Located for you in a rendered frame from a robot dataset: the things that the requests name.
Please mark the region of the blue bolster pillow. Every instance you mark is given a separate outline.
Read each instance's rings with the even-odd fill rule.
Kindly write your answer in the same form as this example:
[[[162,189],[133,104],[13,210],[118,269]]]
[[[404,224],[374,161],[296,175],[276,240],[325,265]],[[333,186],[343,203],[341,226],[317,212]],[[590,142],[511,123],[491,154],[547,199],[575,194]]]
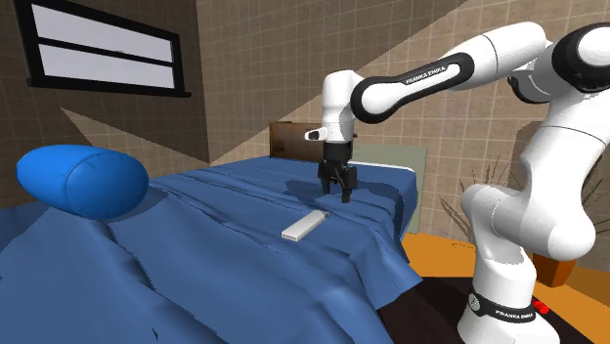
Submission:
[[[144,199],[149,175],[136,158],[80,145],[44,146],[16,164],[30,195],[62,211],[94,220],[120,217]]]

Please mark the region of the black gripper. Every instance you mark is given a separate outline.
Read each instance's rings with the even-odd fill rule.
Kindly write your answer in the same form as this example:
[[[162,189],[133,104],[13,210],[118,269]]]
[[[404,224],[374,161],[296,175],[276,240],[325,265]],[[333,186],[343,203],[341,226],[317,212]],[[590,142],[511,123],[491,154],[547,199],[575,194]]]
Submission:
[[[358,185],[357,168],[355,166],[346,166],[352,158],[353,143],[329,143],[323,144],[323,155],[320,159],[318,168],[318,177],[321,181],[323,194],[328,194],[330,190],[330,182],[334,178],[341,187],[341,201],[348,203],[351,198],[351,193]],[[331,163],[343,166],[334,171]]]

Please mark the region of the spiky plant in orange pot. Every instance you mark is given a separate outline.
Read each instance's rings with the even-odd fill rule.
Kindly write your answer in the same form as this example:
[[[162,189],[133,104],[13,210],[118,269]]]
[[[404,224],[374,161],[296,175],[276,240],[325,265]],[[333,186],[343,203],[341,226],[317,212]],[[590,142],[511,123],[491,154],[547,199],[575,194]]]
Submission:
[[[586,207],[588,201],[593,197],[594,193],[603,182],[602,178],[594,179],[595,170],[602,161],[602,158],[603,155],[601,155],[592,165],[583,181],[581,190],[581,203],[583,207]],[[499,176],[496,176],[498,165],[499,159],[497,158],[494,165],[489,164],[487,166],[483,182],[501,182],[503,175],[507,174],[507,178],[503,186],[521,190],[523,188],[522,183],[514,174],[514,172],[517,170],[515,161],[512,161],[510,164],[506,164]],[[439,197],[439,199],[443,210],[466,236],[468,242],[474,243],[474,235],[472,234],[472,229],[467,219],[460,215],[459,212],[455,210],[445,199],[442,197]],[[577,264],[576,260],[560,262],[535,253],[531,255],[531,261],[537,269],[537,281],[548,287],[557,287],[565,284]]]

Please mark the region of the dark robot stand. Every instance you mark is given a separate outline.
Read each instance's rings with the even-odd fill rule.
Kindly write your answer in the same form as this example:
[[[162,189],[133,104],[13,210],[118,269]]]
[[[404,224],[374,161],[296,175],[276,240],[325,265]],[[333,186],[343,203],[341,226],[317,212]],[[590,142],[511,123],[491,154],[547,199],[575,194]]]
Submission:
[[[458,321],[469,277],[424,277],[377,313],[395,344],[464,344]]]

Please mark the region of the bed with blue cover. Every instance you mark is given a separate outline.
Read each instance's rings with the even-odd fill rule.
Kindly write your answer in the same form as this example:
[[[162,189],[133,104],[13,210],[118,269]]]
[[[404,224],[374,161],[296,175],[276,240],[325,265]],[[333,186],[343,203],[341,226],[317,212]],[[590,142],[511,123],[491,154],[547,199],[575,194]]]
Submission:
[[[377,311],[417,285],[401,244],[415,174],[358,165],[348,203],[314,162],[257,157],[149,177],[94,220],[0,210],[0,344],[393,344]],[[284,229],[328,217],[294,242]]]

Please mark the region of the brown wooden cabinet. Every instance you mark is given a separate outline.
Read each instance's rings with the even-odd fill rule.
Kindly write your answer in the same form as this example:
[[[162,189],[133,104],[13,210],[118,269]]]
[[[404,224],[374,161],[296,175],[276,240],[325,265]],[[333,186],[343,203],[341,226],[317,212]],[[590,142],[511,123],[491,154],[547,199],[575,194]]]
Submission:
[[[270,156],[318,161],[323,155],[323,143],[306,141],[304,134],[319,127],[319,123],[271,122],[269,126]]]

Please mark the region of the black framed window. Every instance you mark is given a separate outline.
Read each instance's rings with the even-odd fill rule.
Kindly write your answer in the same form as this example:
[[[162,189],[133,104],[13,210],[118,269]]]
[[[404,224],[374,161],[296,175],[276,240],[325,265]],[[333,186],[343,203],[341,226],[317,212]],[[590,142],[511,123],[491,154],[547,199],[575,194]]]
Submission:
[[[68,0],[13,0],[31,87],[188,98],[178,34]]]

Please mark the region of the flat white remote control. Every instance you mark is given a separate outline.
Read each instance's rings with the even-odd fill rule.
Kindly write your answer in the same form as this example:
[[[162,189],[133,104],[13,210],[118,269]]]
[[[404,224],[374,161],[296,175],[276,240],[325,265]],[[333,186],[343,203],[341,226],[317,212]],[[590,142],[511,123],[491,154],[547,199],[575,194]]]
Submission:
[[[281,233],[281,237],[294,242],[298,242],[306,235],[316,229],[326,218],[328,214],[325,211],[313,210],[306,216],[302,217]]]

